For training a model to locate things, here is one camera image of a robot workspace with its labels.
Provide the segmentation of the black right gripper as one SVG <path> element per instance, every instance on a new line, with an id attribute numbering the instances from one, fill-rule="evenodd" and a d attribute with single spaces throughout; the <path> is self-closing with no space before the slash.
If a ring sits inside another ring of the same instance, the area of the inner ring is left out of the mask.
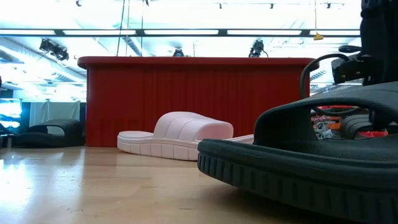
<path id="1" fill-rule="evenodd" d="M 343 45 L 339 53 L 333 54 L 331 69 L 335 84 L 362 79 L 363 85 L 373 84 L 373 58 L 362 51 L 362 47 Z"/>

